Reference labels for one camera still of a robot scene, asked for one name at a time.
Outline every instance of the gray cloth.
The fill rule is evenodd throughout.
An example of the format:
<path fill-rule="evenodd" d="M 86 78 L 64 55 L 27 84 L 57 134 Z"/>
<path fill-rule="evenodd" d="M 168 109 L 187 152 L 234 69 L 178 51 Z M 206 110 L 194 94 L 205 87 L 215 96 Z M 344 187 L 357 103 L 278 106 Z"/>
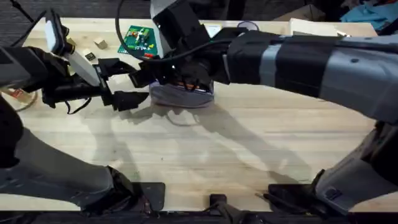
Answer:
<path fill-rule="evenodd" d="M 159 82 L 149 85 L 149 94 L 155 104 L 181 108 L 204 108 L 209 106 L 214 100 L 213 89 L 210 92 L 201 90 L 188 91 L 181 86 L 161 85 Z"/>

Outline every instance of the dark carpet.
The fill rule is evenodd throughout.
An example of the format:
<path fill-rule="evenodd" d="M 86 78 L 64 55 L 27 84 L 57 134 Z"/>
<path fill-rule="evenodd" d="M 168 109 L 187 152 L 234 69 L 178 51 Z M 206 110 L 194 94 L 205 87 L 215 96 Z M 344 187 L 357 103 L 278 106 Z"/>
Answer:
<path fill-rule="evenodd" d="M 62 17 L 113 18 L 118 0 L 19 0 L 23 8 L 36 18 L 44 9 L 52 7 Z M 123 17 L 147 19 L 150 1 L 129 0 L 124 6 Z M 303 6 L 303 0 L 248 0 L 243 19 L 269 21 Z M 7 46 L 16 40 L 29 26 L 29 21 L 10 1 L 0 1 L 0 45 Z M 216 14 L 205 14 L 202 19 L 224 19 L 224 10 L 214 9 Z"/>

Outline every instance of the wood grain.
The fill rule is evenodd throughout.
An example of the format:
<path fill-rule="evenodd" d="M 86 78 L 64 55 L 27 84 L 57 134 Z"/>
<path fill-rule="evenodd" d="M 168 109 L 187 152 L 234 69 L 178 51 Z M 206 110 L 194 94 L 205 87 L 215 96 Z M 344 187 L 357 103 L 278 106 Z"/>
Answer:
<path fill-rule="evenodd" d="M 98 58 L 119 57 L 137 66 L 131 56 L 116 53 L 119 42 L 112 19 L 63 19 L 63 24 L 70 28 L 77 50 L 89 48 Z M 152 25 L 124 19 L 121 30 L 133 24 Z M 277 34 L 289 30 L 288 22 L 258 24 Z M 370 24 L 334 25 L 355 35 L 376 35 Z M 25 45 L 45 48 L 43 29 L 41 22 Z M 109 47 L 98 49 L 93 42 L 97 37 Z M 110 86 L 133 89 L 125 76 L 113 78 Z M 80 104 L 72 102 L 75 107 Z M 62 104 L 53 110 L 41 102 L 20 115 L 33 133 L 63 152 L 94 164 L 111 164 L 131 180 L 165 182 L 166 210 L 201 210 L 212 193 L 226 194 L 238 208 L 269 210 L 255 193 L 271 183 L 311 182 L 320 169 L 353 150 L 374 124 L 333 103 L 251 85 L 216 85 L 215 105 L 200 110 L 153 106 L 147 100 L 139 109 L 117 113 L 93 99 L 72 116 Z M 54 200 L 0 198 L 1 210 L 78 209 Z M 390 195 L 355 210 L 398 210 L 397 199 Z"/>

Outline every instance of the small wooden block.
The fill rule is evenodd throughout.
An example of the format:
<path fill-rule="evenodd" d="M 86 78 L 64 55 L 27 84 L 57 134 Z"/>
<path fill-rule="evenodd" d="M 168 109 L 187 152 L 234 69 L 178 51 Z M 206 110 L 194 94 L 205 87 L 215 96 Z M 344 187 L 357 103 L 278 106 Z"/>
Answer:
<path fill-rule="evenodd" d="M 105 42 L 104 39 L 102 39 L 101 37 L 98 37 L 97 39 L 94 40 L 95 45 L 97 45 L 97 47 L 99 49 L 105 49 L 108 47 L 108 44 Z"/>
<path fill-rule="evenodd" d="M 89 49 L 85 49 L 83 51 L 83 55 L 87 58 L 87 60 L 91 61 L 95 59 L 95 55 L 89 50 Z"/>
<path fill-rule="evenodd" d="M 76 42 L 75 42 L 71 37 L 68 37 L 68 38 L 67 38 L 67 42 L 68 42 L 69 44 L 72 44 L 72 45 L 76 46 Z"/>

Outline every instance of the green circuit board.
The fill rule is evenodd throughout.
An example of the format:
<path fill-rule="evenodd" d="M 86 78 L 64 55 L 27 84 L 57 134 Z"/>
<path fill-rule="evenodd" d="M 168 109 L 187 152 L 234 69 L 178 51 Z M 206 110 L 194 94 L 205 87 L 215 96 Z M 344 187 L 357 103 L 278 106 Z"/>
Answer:
<path fill-rule="evenodd" d="M 147 32 L 147 37 L 139 38 L 139 40 L 137 40 L 137 36 L 134 36 L 134 34 L 139 35 L 140 31 L 141 33 Z M 132 50 L 143 50 L 145 54 L 149 54 L 152 56 L 157 55 L 155 32 L 152 28 L 130 26 L 129 30 L 126 33 L 126 36 L 124 37 L 124 42 Z M 128 54 L 128 52 L 123 48 L 122 45 L 120 45 L 118 53 Z"/>

